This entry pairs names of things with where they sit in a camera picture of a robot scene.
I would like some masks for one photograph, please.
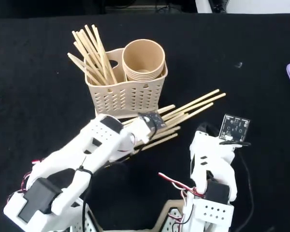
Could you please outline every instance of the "black circuit board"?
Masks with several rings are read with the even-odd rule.
[[[229,140],[232,137],[231,141],[243,142],[249,123],[250,120],[248,119],[226,114],[221,125],[219,139]]]
[[[153,130],[154,129],[154,124],[157,126],[157,130],[160,130],[162,128],[166,127],[165,122],[163,121],[162,117],[157,111],[152,111],[152,112],[147,112],[147,113],[139,113],[138,114],[148,125],[148,127]],[[145,120],[145,117],[148,116],[150,118],[150,121]]]

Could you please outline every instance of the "paper cup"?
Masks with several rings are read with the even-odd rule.
[[[123,70],[130,80],[148,81],[157,78],[163,70],[165,53],[152,40],[135,40],[122,53]]]

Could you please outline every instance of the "utensil holder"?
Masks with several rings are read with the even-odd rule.
[[[118,84],[95,86],[85,74],[85,82],[88,85],[96,115],[108,114],[117,118],[126,118],[158,109],[159,97],[168,74],[166,63],[164,63],[161,77],[146,82],[126,81],[122,68],[123,50],[119,48],[106,52],[110,61],[114,60],[118,63],[113,67]]]

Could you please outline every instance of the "chopstick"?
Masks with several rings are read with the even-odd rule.
[[[158,140],[158,141],[156,141],[156,142],[154,142],[154,143],[152,143],[152,144],[149,144],[149,145],[145,146],[145,147],[142,149],[142,151],[144,151],[144,150],[146,150],[146,149],[149,149],[149,148],[151,148],[151,147],[153,147],[153,146],[156,146],[156,145],[158,145],[158,144],[161,144],[161,143],[163,143],[163,142],[165,142],[165,141],[168,141],[168,140],[170,140],[170,139],[172,139],[172,138],[175,138],[176,136],[178,136],[177,133],[172,134],[172,135],[170,135],[170,136],[168,136],[168,137],[165,137],[165,138],[163,138],[163,139],[160,139],[160,140]],[[135,154],[137,154],[138,152],[139,152],[139,149],[136,150],[136,151],[134,151],[133,154],[135,155]]]
[[[154,140],[160,139],[162,137],[165,137],[167,135],[175,133],[177,130],[180,129],[180,126],[178,126],[178,124],[192,118],[193,116],[196,116],[200,112],[213,106],[213,104],[214,104],[213,101],[218,100],[218,99],[226,96],[226,93],[221,93],[219,95],[213,96],[215,93],[218,93],[219,91],[220,91],[219,89],[216,89],[216,90],[214,90],[210,93],[207,93],[207,94],[205,94],[205,95],[203,95],[203,96],[201,96],[201,97],[199,97],[199,98],[197,98],[197,99],[195,99],[195,100],[193,100],[193,101],[191,101],[191,102],[189,102],[189,103],[187,103],[187,104],[185,104],[185,105],[181,106],[180,108],[175,109],[173,111],[170,111],[170,110],[175,108],[174,105],[169,105],[169,106],[163,107],[161,109],[158,109],[157,112],[159,114],[163,114],[167,111],[170,111],[169,113],[161,116],[161,118],[164,120],[167,127],[160,129],[157,132],[157,134],[154,135],[151,142]],[[125,122],[123,122],[123,125],[126,127],[130,123],[132,123],[135,119],[136,118],[132,118],[132,119],[125,121]],[[160,139],[160,140],[158,140],[154,143],[151,143],[145,147],[150,148],[150,147],[153,147],[157,144],[163,143],[164,141],[165,140],[163,138],[163,139]],[[139,141],[136,143],[135,147],[138,147],[142,144],[144,144],[144,143],[142,141]]]
[[[69,55],[69,58],[77,65],[78,68],[88,75],[90,80],[95,85],[117,84],[118,82],[103,47],[98,29],[92,25],[92,33],[89,26],[85,25],[85,30],[87,34],[83,29],[81,29],[77,32],[72,31],[72,35],[75,38],[75,42],[73,44],[84,57],[86,63],[80,62],[80,59],[72,54]]]
[[[156,134],[152,139],[151,141],[154,141],[154,140],[157,140],[161,137],[164,137],[164,136],[167,136],[167,135],[170,135],[170,134],[173,134],[175,131],[179,130],[180,129],[180,126],[178,127],[173,127],[173,128],[170,128],[169,130],[165,131],[165,132],[162,132],[162,133],[159,133],[159,134]],[[140,145],[144,144],[143,141],[139,141],[136,143],[136,145],[134,147],[138,147]]]
[[[105,65],[106,67],[108,68],[108,70],[110,71],[111,73],[111,77],[113,79],[113,82],[114,84],[117,84],[117,80],[115,78],[115,75],[114,75],[114,72],[113,72],[113,69],[111,67],[111,64],[110,64],[110,61],[109,59],[107,58],[107,55],[106,55],[106,52],[105,52],[105,49],[103,47],[103,44],[101,42],[101,39],[100,39],[100,36],[99,36],[99,32],[98,32],[98,29],[95,27],[95,25],[91,25],[92,29],[93,29],[93,33],[95,34],[96,36],[96,39],[97,39],[97,44],[99,45],[99,48],[100,48],[100,57],[101,57],[101,60],[105,58]]]
[[[172,110],[172,109],[174,109],[174,108],[175,108],[175,105],[168,105],[168,106],[165,106],[165,107],[163,107],[163,108],[161,108],[161,109],[158,109],[157,112],[158,112],[158,114],[162,114],[162,113],[167,112],[167,111],[169,111],[169,110]],[[132,119],[129,119],[129,120],[127,120],[127,121],[124,121],[122,124],[123,124],[123,125],[128,125],[129,123],[133,122],[135,119],[136,119],[136,118],[134,117],[134,118],[132,118]]]
[[[77,60],[77,58],[76,57],[74,57],[72,54],[70,54],[70,53],[68,53],[68,57],[74,62],[74,64],[76,64],[76,66],[80,69],[80,70],[82,70],[90,79],[91,79],[91,81],[93,81],[96,85],[98,85],[98,86],[100,86],[101,84],[100,84],[100,82],[96,79],[96,78],[94,78],[91,74],[90,74],[90,72],[89,71],[87,71],[86,69],[85,69],[85,67],[81,64],[81,62],[82,61],[80,61],[80,60]]]
[[[203,99],[206,99],[206,98],[208,98],[208,97],[214,95],[215,93],[218,93],[219,91],[220,91],[219,89],[216,89],[216,90],[214,90],[214,91],[212,91],[212,92],[210,92],[210,93],[208,93],[208,94],[205,94],[205,95],[203,95],[203,96],[197,98],[196,100],[193,100],[193,101],[189,102],[189,103],[186,104],[186,105],[183,105],[182,107],[179,107],[178,109],[176,109],[176,110],[174,110],[174,111],[172,111],[172,112],[170,112],[170,113],[164,115],[163,120],[167,120],[167,119],[169,118],[169,116],[171,116],[172,114],[178,113],[178,112],[180,112],[180,111],[186,109],[187,107],[189,107],[189,106],[191,106],[191,105],[193,105],[193,104],[195,104],[195,103],[198,103],[198,102],[202,101]]]

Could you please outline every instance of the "table surface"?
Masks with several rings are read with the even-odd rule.
[[[243,231],[290,231],[290,15],[107,15],[0,20],[0,231],[18,231],[2,209],[31,160],[63,147],[94,117],[72,30],[96,24],[106,50],[148,38],[165,49],[169,75],[160,106],[181,106],[220,88],[227,96],[182,124],[179,137],[99,173],[89,199],[104,229],[153,227],[168,199],[180,199],[163,172],[187,184],[197,126],[220,127],[225,113],[251,119],[243,156],[252,177],[254,215]],[[250,211],[246,173],[232,228]],[[66,171],[62,183],[71,179]]]

